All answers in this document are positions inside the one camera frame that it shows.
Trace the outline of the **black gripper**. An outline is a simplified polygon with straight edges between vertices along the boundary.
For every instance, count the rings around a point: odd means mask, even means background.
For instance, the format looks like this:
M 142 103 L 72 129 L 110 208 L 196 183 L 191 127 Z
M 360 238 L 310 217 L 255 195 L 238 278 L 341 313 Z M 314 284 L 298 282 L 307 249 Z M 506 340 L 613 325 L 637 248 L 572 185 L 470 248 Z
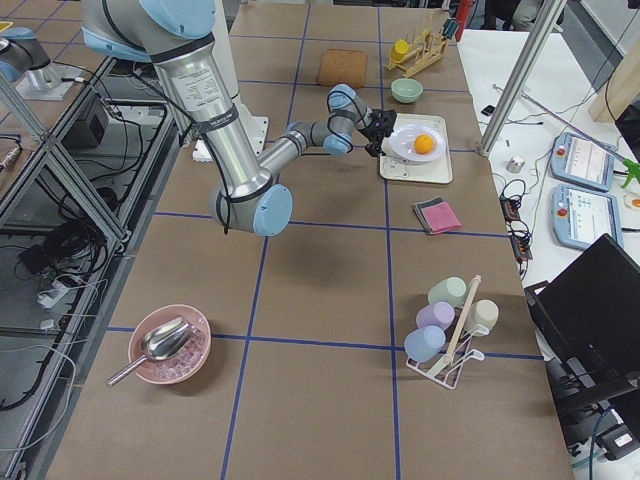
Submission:
M 382 142 L 393 133 L 396 120 L 397 112 L 393 109 L 373 109 L 365 116 L 362 126 L 357 130 L 368 140 L 365 150 L 371 157 L 383 154 Z

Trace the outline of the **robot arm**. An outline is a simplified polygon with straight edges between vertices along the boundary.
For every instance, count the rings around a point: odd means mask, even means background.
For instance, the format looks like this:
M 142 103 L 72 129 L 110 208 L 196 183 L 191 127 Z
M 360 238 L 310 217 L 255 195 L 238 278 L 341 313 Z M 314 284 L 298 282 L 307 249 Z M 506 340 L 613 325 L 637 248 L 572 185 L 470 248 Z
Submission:
M 346 84 L 330 90 L 324 122 L 296 122 L 256 153 L 214 60 L 216 7 L 211 1 L 86 1 L 85 44 L 106 56 L 154 66 L 162 92 L 203 140 L 221 174 L 210 210 L 225 230 L 271 237 L 288 225 L 293 199 L 275 177 L 311 147 L 343 156 L 360 132 L 373 156 L 394 128 L 393 110 L 369 107 Z

